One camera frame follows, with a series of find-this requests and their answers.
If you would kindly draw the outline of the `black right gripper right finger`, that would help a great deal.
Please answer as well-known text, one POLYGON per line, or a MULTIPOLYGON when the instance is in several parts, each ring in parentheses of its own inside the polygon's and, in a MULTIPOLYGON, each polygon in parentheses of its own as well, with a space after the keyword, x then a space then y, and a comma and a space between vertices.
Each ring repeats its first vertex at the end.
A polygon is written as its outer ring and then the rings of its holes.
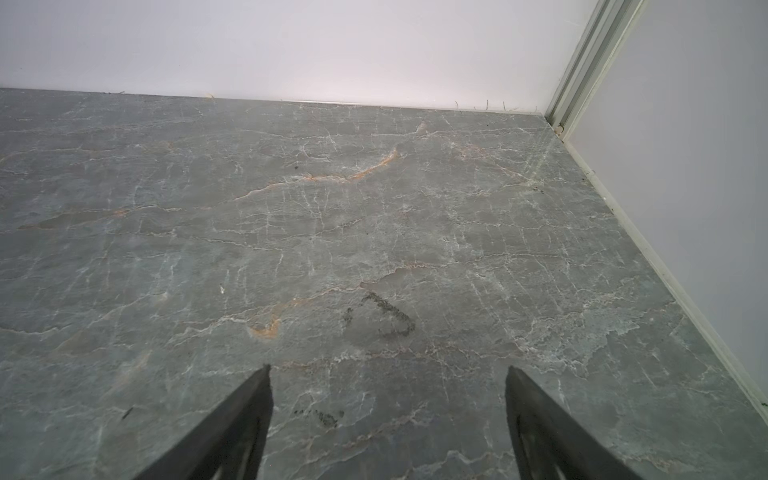
POLYGON ((507 424, 522 479, 637 479, 523 370, 505 380, 507 424))

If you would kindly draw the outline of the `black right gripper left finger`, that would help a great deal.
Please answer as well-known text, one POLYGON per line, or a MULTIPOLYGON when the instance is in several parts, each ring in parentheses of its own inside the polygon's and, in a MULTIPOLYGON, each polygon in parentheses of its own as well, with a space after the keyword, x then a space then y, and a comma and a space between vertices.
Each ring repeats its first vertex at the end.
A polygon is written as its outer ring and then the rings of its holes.
POLYGON ((139 479, 255 479, 274 408, 270 366, 254 372, 139 479))

